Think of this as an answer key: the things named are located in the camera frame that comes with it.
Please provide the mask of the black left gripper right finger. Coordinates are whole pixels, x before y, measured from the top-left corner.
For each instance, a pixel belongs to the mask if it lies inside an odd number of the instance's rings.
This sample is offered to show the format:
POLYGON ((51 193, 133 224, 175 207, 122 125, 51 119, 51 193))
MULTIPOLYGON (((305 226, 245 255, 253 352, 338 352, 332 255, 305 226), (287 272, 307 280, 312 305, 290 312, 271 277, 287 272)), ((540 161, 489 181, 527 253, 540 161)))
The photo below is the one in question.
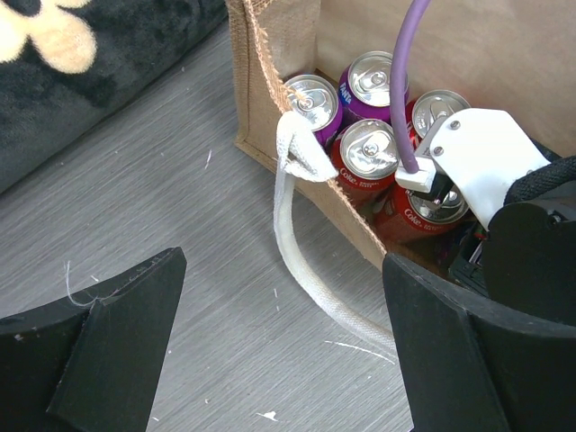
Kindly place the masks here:
POLYGON ((382 283, 416 431, 573 431, 575 329, 390 253, 382 283))

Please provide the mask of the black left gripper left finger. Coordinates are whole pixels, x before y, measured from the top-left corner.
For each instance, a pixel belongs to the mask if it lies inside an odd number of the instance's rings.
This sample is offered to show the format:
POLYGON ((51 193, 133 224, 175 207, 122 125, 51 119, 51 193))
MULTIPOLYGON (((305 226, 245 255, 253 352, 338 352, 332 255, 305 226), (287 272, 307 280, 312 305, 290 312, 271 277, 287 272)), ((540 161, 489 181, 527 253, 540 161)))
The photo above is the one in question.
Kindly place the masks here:
POLYGON ((168 248, 1 320, 3 431, 146 430, 184 285, 168 248))

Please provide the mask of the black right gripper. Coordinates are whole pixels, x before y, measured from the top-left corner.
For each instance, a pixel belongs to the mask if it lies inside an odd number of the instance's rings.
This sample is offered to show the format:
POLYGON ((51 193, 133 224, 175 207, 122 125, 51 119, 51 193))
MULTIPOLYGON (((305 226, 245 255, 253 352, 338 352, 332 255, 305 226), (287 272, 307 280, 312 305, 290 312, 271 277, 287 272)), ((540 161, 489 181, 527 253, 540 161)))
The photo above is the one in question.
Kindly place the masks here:
POLYGON ((463 238, 447 274, 511 309, 574 325, 575 158, 515 181, 489 228, 463 238))

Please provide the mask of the red Coke can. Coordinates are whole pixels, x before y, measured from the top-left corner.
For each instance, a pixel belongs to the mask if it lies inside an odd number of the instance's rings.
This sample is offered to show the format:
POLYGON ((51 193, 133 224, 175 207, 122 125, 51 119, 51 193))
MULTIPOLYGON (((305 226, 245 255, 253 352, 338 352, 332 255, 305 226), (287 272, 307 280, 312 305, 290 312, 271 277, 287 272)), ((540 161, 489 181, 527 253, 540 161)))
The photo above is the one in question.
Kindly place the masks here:
POLYGON ((409 138, 414 149, 425 138, 433 123, 470 108, 469 102, 451 90, 437 89, 408 102, 405 108, 409 138))
POLYGON ((377 119, 357 121, 336 137, 330 158, 337 181, 355 208, 361 208, 393 182, 399 154, 392 126, 377 119))
POLYGON ((444 234, 457 226, 469 206, 456 186, 441 204, 393 184, 373 207, 373 227, 382 241, 403 244, 444 234))

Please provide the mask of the brown burlap canvas bag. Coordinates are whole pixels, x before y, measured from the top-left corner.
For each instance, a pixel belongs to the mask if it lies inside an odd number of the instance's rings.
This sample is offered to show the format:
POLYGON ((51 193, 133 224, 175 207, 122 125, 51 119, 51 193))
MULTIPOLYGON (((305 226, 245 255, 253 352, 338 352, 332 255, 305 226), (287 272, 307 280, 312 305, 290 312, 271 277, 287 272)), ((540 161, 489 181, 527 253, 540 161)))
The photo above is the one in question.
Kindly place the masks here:
POLYGON ((431 268, 422 249, 381 242, 337 184, 311 128, 292 110, 284 79, 336 78, 357 55, 413 40, 414 90, 450 86, 481 108, 506 111, 533 139, 575 151, 575 4, 572 1, 230 1, 240 149, 275 173, 274 234, 303 290, 344 329, 386 352, 392 332, 356 313, 316 275, 293 232, 301 191, 371 263, 397 252, 431 268))

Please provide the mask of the purple Fanta can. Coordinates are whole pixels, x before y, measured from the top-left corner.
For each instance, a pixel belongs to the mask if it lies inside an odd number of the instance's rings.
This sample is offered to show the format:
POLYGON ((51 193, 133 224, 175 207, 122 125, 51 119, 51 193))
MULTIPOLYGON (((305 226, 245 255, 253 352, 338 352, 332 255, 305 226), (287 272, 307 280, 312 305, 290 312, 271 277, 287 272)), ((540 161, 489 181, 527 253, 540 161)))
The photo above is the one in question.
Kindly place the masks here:
POLYGON ((334 86, 322 76, 302 74, 285 83, 292 109, 310 123, 319 144, 329 150, 343 119, 343 108, 334 86))
POLYGON ((391 124, 391 68, 392 54, 373 50, 345 69, 337 88, 345 127, 364 119, 391 124))

